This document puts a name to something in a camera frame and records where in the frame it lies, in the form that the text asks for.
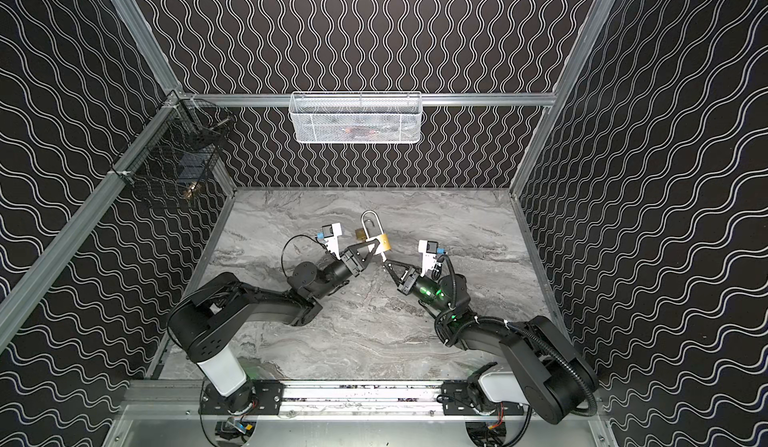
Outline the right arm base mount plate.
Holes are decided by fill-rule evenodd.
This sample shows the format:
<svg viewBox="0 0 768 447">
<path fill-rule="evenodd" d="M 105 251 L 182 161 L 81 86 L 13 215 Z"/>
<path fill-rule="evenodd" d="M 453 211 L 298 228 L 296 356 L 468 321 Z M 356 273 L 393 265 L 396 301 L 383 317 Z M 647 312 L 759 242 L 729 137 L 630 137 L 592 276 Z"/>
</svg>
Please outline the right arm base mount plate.
<svg viewBox="0 0 768 447">
<path fill-rule="evenodd" d="M 436 401 L 442 405 L 446 416 L 497 416 L 499 407 L 503 408 L 505 415 L 519 416 L 525 413 L 521 404 L 491 401 L 477 382 L 445 381 L 439 388 Z"/>
</svg>

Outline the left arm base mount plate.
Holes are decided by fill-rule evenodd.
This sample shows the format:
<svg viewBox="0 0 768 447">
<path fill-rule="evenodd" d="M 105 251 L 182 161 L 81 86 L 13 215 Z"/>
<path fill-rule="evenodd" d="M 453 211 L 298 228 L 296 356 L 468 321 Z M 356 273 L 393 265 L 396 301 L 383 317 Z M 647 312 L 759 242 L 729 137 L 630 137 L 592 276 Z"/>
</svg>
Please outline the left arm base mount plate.
<svg viewBox="0 0 768 447">
<path fill-rule="evenodd" d="M 212 383 L 204 386 L 198 412 L 202 415 L 276 415 L 283 401 L 284 385 L 276 380 L 247 380 L 224 396 Z"/>
</svg>

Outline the long shackle brass padlock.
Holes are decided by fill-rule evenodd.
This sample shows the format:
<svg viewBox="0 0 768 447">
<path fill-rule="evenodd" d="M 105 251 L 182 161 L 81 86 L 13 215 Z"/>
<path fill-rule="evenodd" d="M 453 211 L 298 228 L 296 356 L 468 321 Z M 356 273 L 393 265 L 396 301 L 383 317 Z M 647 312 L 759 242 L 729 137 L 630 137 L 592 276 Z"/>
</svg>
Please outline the long shackle brass padlock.
<svg viewBox="0 0 768 447">
<path fill-rule="evenodd" d="M 367 241 L 378 240 L 379 244 L 375 250 L 377 255 L 385 256 L 391 249 L 389 238 L 384 231 L 383 224 L 377 212 L 366 210 L 361 214 L 362 229 Z"/>
</svg>

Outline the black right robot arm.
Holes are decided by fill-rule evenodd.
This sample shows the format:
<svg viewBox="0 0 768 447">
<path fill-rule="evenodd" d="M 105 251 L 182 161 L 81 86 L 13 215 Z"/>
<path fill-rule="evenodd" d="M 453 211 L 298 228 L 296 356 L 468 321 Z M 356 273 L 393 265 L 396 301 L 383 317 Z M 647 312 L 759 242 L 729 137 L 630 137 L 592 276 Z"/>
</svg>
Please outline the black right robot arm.
<svg viewBox="0 0 768 447">
<path fill-rule="evenodd" d="M 436 279 L 421 268 L 387 260 L 384 268 L 398 291 L 413 295 L 432 316 L 439 342 L 448 348 L 482 351 L 503 358 L 536 414 L 557 424 L 569 414 L 597 413 L 594 370 L 550 319 L 510 321 L 473 309 L 467 279 L 442 257 L 447 274 Z"/>
</svg>

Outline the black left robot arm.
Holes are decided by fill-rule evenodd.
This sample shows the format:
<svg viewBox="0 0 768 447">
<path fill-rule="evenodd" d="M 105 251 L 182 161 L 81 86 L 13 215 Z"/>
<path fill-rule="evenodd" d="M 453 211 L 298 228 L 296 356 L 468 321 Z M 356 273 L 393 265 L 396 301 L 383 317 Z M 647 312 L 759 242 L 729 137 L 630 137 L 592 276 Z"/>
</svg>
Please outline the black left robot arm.
<svg viewBox="0 0 768 447">
<path fill-rule="evenodd" d="M 323 268 L 302 262 L 283 291 L 247 284 L 231 272 L 219 274 L 172 309 L 169 336 L 219 396 L 235 401 L 233 409 L 238 411 L 247 401 L 249 378 L 229 347 L 235 334 L 249 321 L 308 324 L 322 309 L 320 300 L 363 273 L 379 245 L 376 238 L 352 244 Z"/>
</svg>

